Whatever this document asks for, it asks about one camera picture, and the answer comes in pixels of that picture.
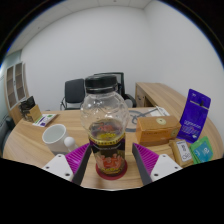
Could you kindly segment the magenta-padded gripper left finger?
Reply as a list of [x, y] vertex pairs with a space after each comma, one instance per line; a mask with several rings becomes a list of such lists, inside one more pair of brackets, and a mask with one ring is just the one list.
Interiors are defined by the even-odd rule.
[[85, 174], [90, 154], [91, 146], [87, 143], [67, 155], [57, 154], [43, 167], [43, 170], [73, 182], [76, 185], [80, 185]]

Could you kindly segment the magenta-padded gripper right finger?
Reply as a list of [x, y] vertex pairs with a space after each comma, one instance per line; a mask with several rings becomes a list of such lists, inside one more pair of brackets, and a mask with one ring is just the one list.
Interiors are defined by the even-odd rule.
[[137, 143], [133, 144], [132, 153], [135, 157], [143, 185], [181, 170], [181, 167], [167, 154], [158, 155]]

